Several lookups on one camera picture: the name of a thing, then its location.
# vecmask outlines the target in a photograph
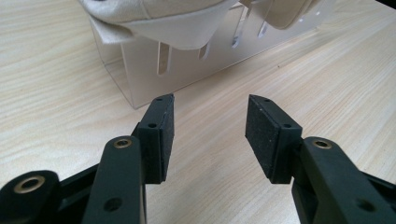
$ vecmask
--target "black plastic bracket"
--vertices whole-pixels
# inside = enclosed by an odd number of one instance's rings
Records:
[[[396,223],[394,185],[362,173],[333,141],[302,128],[269,99],[250,95],[246,138],[266,177],[288,184],[302,223]]]

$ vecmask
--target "wood grain surface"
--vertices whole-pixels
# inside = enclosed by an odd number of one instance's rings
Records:
[[[340,0],[316,30],[175,92],[174,148],[166,182],[148,186],[148,223],[299,222],[290,186],[270,184],[245,139],[251,93],[396,183],[395,39],[394,9]],[[0,1],[0,186],[96,164],[146,109],[104,68],[77,1]]]

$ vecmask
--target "wooden table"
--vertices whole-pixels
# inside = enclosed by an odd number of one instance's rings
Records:
[[[103,67],[77,1],[1,1],[0,21],[0,186],[32,170],[65,179],[131,133],[147,107],[133,110]],[[395,40],[395,10],[339,1],[317,30],[177,91],[168,177],[148,186],[148,223],[299,222],[290,186],[270,184],[245,139],[251,93],[395,183]]]

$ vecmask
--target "mounting hole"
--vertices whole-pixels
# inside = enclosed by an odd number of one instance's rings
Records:
[[[374,212],[375,211],[375,206],[372,203],[370,203],[370,202],[368,202],[367,200],[364,200],[364,199],[357,199],[356,200],[356,205],[359,208],[361,208],[362,210],[367,211],[367,212]]]
[[[128,147],[132,144],[132,141],[126,138],[122,138],[114,143],[114,147],[116,148],[124,148]]]
[[[330,144],[329,142],[324,141],[324,140],[315,140],[314,141],[314,146],[315,147],[320,147],[320,148],[323,148],[323,149],[332,148],[332,144]]]
[[[122,206],[122,199],[121,198],[111,198],[105,202],[103,209],[107,212],[114,212],[118,210]]]
[[[19,194],[29,193],[36,189],[39,189],[44,182],[46,182],[46,178],[42,175],[34,175],[28,178],[23,179],[20,183],[18,183],[14,192]]]

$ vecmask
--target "screw hole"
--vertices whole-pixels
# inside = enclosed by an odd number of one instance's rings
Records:
[[[114,212],[118,210],[122,206],[122,199],[121,198],[111,198],[105,202],[103,208],[107,212]]]
[[[114,147],[116,148],[124,148],[128,147],[132,144],[132,141],[129,139],[122,138],[114,143]]]
[[[332,148],[332,144],[323,141],[323,140],[317,140],[314,142],[314,146],[315,147],[320,147],[320,148],[324,148],[324,149],[329,149]]]
[[[19,194],[32,192],[36,189],[39,189],[45,181],[46,178],[44,178],[42,175],[28,177],[15,186],[14,192]]]
[[[364,199],[357,199],[356,200],[356,205],[359,208],[361,208],[362,210],[367,211],[367,212],[374,212],[375,211],[375,206],[372,203],[370,203],[370,202],[368,202],[367,200],[364,200]]]

